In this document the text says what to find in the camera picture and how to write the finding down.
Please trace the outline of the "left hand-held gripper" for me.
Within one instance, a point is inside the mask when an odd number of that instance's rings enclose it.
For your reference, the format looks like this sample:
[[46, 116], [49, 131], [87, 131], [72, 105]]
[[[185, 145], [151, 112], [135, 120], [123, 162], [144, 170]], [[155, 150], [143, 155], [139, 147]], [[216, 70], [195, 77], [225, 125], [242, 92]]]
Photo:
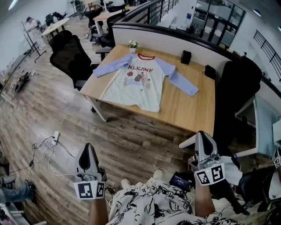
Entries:
[[75, 157], [75, 169], [78, 174], [73, 185], [79, 200], [104, 198], [106, 172], [98, 167], [98, 164], [94, 147], [86, 143]]

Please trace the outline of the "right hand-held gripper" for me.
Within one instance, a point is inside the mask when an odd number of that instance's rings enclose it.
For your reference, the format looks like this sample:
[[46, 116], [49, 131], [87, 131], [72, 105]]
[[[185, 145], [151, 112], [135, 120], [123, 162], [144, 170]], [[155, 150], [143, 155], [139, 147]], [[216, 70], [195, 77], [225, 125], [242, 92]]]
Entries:
[[217, 154], [214, 139], [206, 132], [199, 131], [195, 136], [195, 150], [198, 159], [191, 158], [190, 169], [202, 186], [213, 185], [225, 179], [224, 163]]

